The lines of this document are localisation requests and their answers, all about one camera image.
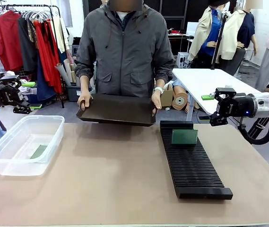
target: brown tabletop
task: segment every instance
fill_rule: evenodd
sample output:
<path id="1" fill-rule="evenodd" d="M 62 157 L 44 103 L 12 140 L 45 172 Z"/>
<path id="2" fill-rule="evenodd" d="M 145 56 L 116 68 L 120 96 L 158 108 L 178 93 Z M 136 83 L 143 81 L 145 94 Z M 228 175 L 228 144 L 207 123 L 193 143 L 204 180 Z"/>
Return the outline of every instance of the brown tabletop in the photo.
<path id="1" fill-rule="evenodd" d="M 232 126 L 195 128 L 231 201 L 177 199 L 158 127 L 65 124 L 43 176 L 0 175 L 0 225 L 269 223 L 269 164 Z"/>

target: red dress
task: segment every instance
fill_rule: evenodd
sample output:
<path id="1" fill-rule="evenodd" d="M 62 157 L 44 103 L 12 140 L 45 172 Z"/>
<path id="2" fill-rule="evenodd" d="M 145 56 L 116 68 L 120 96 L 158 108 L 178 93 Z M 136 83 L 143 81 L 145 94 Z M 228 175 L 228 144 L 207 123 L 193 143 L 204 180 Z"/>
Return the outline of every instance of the red dress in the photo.
<path id="1" fill-rule="evenodd" d="M 0 60 L 6 71 L 21 70 L 22 52 L 17 20 L 20 14 L 8 11 L 0 16 Z"/>
<path id="2" fill-rule="evenodd" d="M 36 38 L 45 80 L 49 86 L 54 87 L 56 93 L 62 93 L 61 75 L 55 68 L 60 63 L 58 48 L 50 23 L 50 20 L 43 23 L 34 22 Z"/>

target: mannequin hand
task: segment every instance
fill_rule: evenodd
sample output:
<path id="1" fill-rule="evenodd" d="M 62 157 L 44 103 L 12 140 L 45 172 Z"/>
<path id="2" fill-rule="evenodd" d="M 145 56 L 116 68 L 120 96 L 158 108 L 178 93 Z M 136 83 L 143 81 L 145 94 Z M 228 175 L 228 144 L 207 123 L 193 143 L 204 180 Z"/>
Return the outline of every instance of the mannequin hand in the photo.
<path id="1" fill-rule="evenodd" d="M 82 104 L 82 106 L 80 106 L 80 108 L 82 110 L 85 110 L 85 108 L 88 108 L 90 105 L 90 93 L 88 89 L 85 89 L 84 91 L 81 91 L 81 96 L 78 98 L 78 105 L 81 104 L 81 102 L 84 100 L 85 104 Z"/>
<path id="2" fill-rule="evenodd" d="M 254 46 L 254 56 L 256 56 L 258 53 L 258 47 L 257 46 Z"/>
<path id="3" fill-rule="evenodd" d="M 244 48 L 244 44 L 242 44 L 241 42 L 237 42 L 237 48 L 239 49 Z"/>
<path id="4" fill-rule="evenodd" d="M 214 41 L 211 41 L 211 42 L 207 43 L 207 47 L 216 47 L 216 46 L 217 46 L 217 43 L 214 42 Z"/>
<path id="5" fill-rule="evenodd" d="M 162 109 L 162 104 L 161 104 L 161 92 L 159 90 L 156 90 L 152 97 L 151 100 L 153 104 L 155 105 L 156 108 L 153 109 L 152 111 L 152 116 L 156 115 L 157 110 Z"/>

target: gray floor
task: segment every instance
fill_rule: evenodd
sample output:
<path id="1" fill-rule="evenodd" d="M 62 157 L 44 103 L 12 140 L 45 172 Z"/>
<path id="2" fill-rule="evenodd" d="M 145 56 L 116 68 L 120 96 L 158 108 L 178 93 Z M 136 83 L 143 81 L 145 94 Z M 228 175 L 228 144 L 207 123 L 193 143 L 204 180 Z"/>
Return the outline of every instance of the gray floor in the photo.
<path id="1" fill-rule="evenodd" d="M 242 66 L 239 70 L 239 77 L 240 80 L 243 82 L 254 86 L 257 79 L 258 70 L 253 67 L 247 67 Z M 56 102 L 51 106 L 47 106 L 44 109 L 38 110 L 33 112 L 32 114 L 37 115 L 61 115 L 65 117 L 66 123 L 83 123 L 81 120 L 76 118 L 76 113 L 78 111 L 78 105 L 77 103 L 71 103 L 71 102 L 65 102 L 65 109 L 61 108 L 61 103 Z M 4 123 L 4 125 L 9 129 L 11 128 L 19 119 L 23 117 L 22 114 L 11 114 L 12 113 L 12 107 L 5 107 L 0 112 L 0 119 Z M 201 122 L 198 119 L 198 116 L 204 116 L 205 113 L 201 111 L 195 111 L 193 113 L 192 121 L 194 123 L 208 123 L 208 122 Z M 184 111 L 176 111 L 176 110 L 170 110 L 165 111 L 161 110 L 158 112 L 156 116 L 156 123 L 159 124 L 162 120 L 169 120 L 169 121 L 184 121 L 186 119 L 186 114 Z M 248 119 L 246 120 L 247 128 L 249 129 L 255 120 Z M 262 146 L 255 146 L 255 148 L 258 150 L 258 152 L 269 162 L 269 143 Z"/>

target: white watch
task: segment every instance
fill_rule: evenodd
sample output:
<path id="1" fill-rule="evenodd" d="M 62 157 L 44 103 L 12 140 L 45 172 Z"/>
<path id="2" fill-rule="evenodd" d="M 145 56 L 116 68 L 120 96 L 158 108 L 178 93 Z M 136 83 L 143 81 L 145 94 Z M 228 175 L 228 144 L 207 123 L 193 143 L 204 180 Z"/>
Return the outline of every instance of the white watch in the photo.
<path id="1" fill-rule="evenodd" d="M 159 90 L 159 91 L 161 92 L 161 95 L 164 93 L 164 90 L 163 90 L 161 87 L 156 87 L 156 88 L 153 90 L 153 93 L 154 93 L 156 90 Z"/>

